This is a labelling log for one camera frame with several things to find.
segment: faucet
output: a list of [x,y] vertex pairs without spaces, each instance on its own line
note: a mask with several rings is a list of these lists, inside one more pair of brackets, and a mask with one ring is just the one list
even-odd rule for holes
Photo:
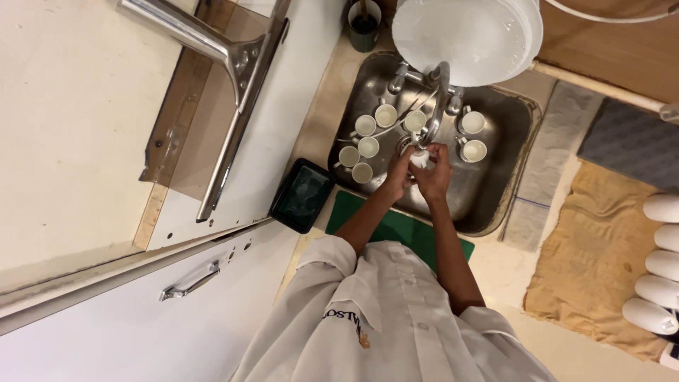
[[449,116],[457,116],[462,110],[464,88],[461,86],[452,86],[450,84],[450,65],[447,61],[441,61],[436,66],[436,69],[432,70],[427,75],[422,75],[416,71],[410,71],[408,69],[408,63],[401,61],[401,64],[396,71],[396,77],[389,81],[387,87],[389,92],[396,94],[402,91],[406,79],[438,90],[433,116],[416,137],[418,147],[420,149],[425,149],[429,143],[434,141],[436,134],[439,132],[441,120],[443,119],[443,112],[445,111]]

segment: stainless steel sink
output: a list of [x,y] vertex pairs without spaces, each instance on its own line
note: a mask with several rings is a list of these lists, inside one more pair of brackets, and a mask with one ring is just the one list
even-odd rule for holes
[[[419,105],[431,92],[429,88],[406,81],[399,94],[387,91],[401,57],[394,52],[371,55],[361,65],[349,101],[344,110],[336,139],[347,139],[354,130],[354,122],[363,114],[373,114],[380,104],[380,97],[396,107],[401,115]],[[434,108],[432,98],[422,107],[431,117]],[[443,116],[435,142],[448,144],[450,163],[454,173],[447,193],[451,219],[458,232],[467,236],[488,235],[498,228],[509,208],[528,151],[541,120],[540,110],[534,101],[491,87],[467,88],[464,104],[481,112],[486,118],[485,128],[478,134],[463,135],[455,127],[455,117]],[[378,127],[375,133],[383,131]],[[407,135],[400,126],[377,137],[380,152],[361,162],[373,168],[373,179],[358,184],[342,167],[333,169],[340,150],[353,143],[335,141],[328,156],[328,168],[337,176],[337,183],[355,194],[367,197],[382,184],[386,177],[389,159],[395,152],[398,140]],[[456,137],[478,139],[488,147],[488,155],[480,162],[467,163],[460,159],[460,146]],[[406,191],[394,209],[425,222],[430,222],[430,212],[417,186]]]

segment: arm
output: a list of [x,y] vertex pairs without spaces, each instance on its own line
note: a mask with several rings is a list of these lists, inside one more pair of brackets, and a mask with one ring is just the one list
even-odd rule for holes
[[356,251],[359,256],[368,244],[375,228],[394,203],[403,196],[403,188],[414,182],[407,178],[410,156],[415,151],[409,147],[401,157],[392,158],[384,183],[363,203],[361,208],[335,232]]
[[461,315],[468,307],[484,307],[485,302],[469,264],[464,259],[458,233],[450,219],[445,194],[448,191],[453,168],[448,161],[448,147],[433,143],[427,150],[436,154],[431,158],[436,165],[431,170],[410,165],[420,192],[429,206],[434,225],[437,277],[448,293],[454,315]]

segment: green mat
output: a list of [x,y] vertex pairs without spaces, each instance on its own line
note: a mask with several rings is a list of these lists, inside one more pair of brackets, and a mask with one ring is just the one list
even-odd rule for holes
[[[335,197],[333,213],[330,215],[325,233],[334,234],[344,222],[359,210],[365,200],[346,191],[339,191]],[[372,236],[370,242],[393,240],[408,246],[436,273],[434,252],[434,228],[396,211],[388,211]],[[460,239],[464,258],[469,261],[474,244]]]

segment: embroidered logo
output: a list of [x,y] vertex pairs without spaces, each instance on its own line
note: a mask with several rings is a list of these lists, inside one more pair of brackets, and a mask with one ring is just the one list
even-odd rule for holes
[[326,317],[336,317],[336,318],[346,317],[346,319],[348,319],[349,321],[353,321],[354,324],[356,325],[356,334],[359,336],[359,344],[361,344],[361,347],[363,349],[370,349],[370,341],[368,341],[368,334],[361,330],[361,319],[359,318],[359,315],[357,315],[354,312],[344,312],[336,311],[335,309],[330,309],[323,315],[323,318],[321,319],[325,319]]

